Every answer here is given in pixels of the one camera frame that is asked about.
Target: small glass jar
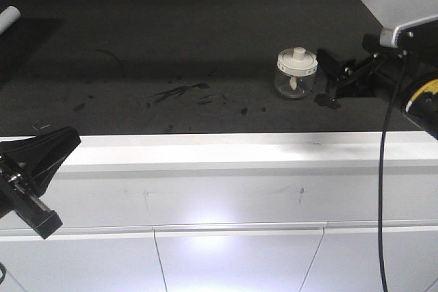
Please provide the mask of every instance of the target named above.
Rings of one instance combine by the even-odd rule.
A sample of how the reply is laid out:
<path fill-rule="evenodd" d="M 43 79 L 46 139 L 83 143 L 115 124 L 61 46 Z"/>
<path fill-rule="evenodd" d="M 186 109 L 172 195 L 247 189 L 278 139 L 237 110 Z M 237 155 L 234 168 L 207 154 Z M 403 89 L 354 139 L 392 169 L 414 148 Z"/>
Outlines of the small glass jar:
<path fill-rule="evenodd" d="M 315 82 L 316 55 L 304 48 L 285 49 L 279 53 L 274 86 L 288 98 L 302 98 L 310 93 Z"/>

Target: black cable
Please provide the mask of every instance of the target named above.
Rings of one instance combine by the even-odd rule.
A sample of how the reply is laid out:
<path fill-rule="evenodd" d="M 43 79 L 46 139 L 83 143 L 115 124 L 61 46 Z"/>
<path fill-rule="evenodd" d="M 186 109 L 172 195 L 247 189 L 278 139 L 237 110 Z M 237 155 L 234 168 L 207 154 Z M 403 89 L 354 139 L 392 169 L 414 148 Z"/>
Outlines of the black cable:
<path fill-rule="evenodd" d="M 2 274 L 2 276 L 0 277 L 0 284 L 1 284 L 1 283 L 3 283 L 3 281 L 6 278 L 6 267 L 5 267 L 5 265 L 3 263 L 0 263 L 0 271 L 1 271 L 1 274 Z"/>
<path fill-rule="evenodd" d="M 383 158 L 385 154 L 385 140 L 386 132 L 389 126 L 389 119 L 391 118 L 392 108 L 394 107 L 394 103 L 396 102 L 398 92 L 400 91 L 400 87 L 402 85 L 406 71 L 407 59 L 406 57 L 403 57 L 402 74 L 400 75 L 400 78 L 394 88 L 394 92 L 392 93 L 388 110 L 385 115 L 385 120 L 383 122 L 380 156 L 378 159 L 378 261 L 381 270 L 383 292 L 388 292 L 388 286 L 386 283 L 385 262 L 383 259 Z"/>

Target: black countertop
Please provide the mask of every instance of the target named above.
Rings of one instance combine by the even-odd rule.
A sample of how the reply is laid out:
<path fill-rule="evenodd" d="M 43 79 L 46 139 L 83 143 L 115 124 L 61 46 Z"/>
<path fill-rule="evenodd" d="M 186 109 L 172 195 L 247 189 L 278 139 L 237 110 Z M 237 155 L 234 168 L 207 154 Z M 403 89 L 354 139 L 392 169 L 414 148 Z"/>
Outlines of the black countertop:
<path fill-rule="evenodd" d="M 381 26 L 360 0 L 0 0 L 0 135 L 380 131 L 386 104 L 279 97 L 279 51 L 364 57 Z M 180 88 L 181 95 L 153 96 Z M 394 112 L 391 130 L 416 130 Z"/>

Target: white lid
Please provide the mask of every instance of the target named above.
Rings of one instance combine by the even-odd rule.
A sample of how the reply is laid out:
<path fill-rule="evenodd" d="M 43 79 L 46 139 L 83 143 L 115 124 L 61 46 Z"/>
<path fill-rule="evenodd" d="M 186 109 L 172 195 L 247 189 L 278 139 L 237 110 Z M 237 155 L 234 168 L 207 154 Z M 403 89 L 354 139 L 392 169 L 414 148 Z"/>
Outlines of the white lid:
<path fill-rule="evenodd" d="M 302 47 L 296 47 L 281 51 L 276 65 L 286 75 L 306 77 L 316 72 L 318 62 L 315 54 Z"/>

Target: white tube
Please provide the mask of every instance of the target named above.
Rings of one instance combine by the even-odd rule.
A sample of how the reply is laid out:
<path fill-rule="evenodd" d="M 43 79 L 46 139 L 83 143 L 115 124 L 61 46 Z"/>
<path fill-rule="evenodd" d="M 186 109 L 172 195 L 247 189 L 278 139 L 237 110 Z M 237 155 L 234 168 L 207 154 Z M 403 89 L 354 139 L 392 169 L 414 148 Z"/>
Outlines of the white tube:
<path fill-rule="evenodd" d="M 0 14 L 0 35 L 8 29 L 21 16 L 19 10 L 14 6 L 9 6 Z"/>

